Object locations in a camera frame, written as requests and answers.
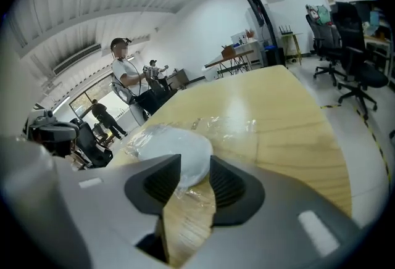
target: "floor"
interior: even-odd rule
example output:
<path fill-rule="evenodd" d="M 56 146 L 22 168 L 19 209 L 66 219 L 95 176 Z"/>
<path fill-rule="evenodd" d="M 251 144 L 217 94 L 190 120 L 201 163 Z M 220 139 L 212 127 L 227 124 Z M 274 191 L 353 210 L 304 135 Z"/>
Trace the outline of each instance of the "floor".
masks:
<path fill-rule="evenodd" d="M 364 227 L 374 221 L 385 206 L 389 196 L 389 181 L 385 169 L 388 163 L 390 175 L 395 168 L 395 141 L 391 142 L 389 133 L 395 130 L 395 93 L 389 88 L 369 88 L 367 94 L 377 101 L 378 110 L 369 110 L 367 121 L 369 128 L 360 118 L 356 109 L 360 109 L 354 97 L 345 99 L 338 107 L 338 99 L 348 92 L 343 88 L 333 87 L 329 75 L 319 75 L 313 79 L 316 66 L 327 66 L 327 61 L 319 61 L 318 57 L 307 57 L 299 63 L 288 64 L 289 70 L 299 79 L 306 90 L 314 97 L 338 139 L 338 144 L 347 163 L 351 184 L 352 217 Z M 205 83 L 201 80 L 188 85 L 188 88 Z"/>

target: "yellow and black floor tape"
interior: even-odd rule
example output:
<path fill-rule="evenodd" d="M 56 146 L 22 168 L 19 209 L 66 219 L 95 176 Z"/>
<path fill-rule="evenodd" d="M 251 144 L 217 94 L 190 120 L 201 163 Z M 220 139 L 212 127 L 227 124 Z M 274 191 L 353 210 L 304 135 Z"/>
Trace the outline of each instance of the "yellow and black floor tape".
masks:
<path fill-rule="evenodd" d="M 336 107 L 341 107 L 341 104 L 328 104 L 327 106 L 321 106 L 321 109 L 330 109 Z"/>
<path fill-rule="evenodd" d="M 388 163 L 387 163 L 387 160 L 385 159 L 384 152 L 383 152 L 381 146 L 378 144 L 376 135 L 374 134 L 374 132 L 370 128 L 369 123 L 367 123 L 367 121 L 364 119 L 364 116 L 360 113 L 360 111 L 357 108 L 354 108 L 354 109 L 358 113 L 358 115 L 362 119 L 362 121 L 364 121 L 365 126 L 368 128 L 370 134 L 372 135 L 372 138 L 374 139 L 374 141 L 376 143 L 376 146 L 377 146 L 377 148 L 378 148 L 378 150 L 380 152 L 381 158 L 383 159 L 383 162 L 384 162 L 384 165 L 385 165 L 385 172 L 386 172 L 387 178 L 388 178 L 389 191 L 391 192 L 391 174 L 389 172 Z"/>

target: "television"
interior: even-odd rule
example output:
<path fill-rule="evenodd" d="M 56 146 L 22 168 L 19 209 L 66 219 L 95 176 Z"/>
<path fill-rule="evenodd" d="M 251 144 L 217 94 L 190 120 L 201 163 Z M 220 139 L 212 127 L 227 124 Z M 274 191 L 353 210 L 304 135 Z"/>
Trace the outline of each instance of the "television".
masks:
<path fill-rule="evenodd" d="M 270 19 L 267 15 L 264 5 L 262 4 L 262 1 L 261 0 L 247 0 L 247 1 L 250 4 L 252 11 L 257 18 L 259 26 L 262 27 L 266 23 L 267 30 L 269 31 L 270 39 L 272 40 L 272 44 L 274 45 L 276 62 L 278 65 L 280 65 L 281 64 L 280 55 L 278 53 L 277 40 L 274 34 L 273 25 L 270 22 Z"/>

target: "brown box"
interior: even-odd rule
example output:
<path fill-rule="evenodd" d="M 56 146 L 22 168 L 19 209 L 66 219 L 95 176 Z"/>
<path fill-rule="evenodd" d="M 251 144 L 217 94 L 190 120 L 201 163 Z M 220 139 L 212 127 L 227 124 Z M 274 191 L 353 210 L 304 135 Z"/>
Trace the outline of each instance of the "brown box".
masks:
<path fill-rule="evenodd" d="M 233 45 L 228 45 L 223 51 L 221 52 L 223 58 L 227 58 L 228 56 L 232 56 L 236 54 L 236 51 Z"/>

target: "hair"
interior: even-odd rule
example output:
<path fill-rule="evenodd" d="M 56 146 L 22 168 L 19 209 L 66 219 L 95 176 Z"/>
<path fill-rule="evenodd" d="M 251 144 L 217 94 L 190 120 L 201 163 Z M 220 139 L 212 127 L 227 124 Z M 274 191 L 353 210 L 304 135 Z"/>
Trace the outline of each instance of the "hair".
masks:
<path fill-rule="evenodd" d="M 121 38 L 115 38 L 111 41 L 111 45 L 110 45 L 110 50 L 112 51 L 114 46 L 117 45 L 118 43 L 125 43 L 124 39 Z"/>

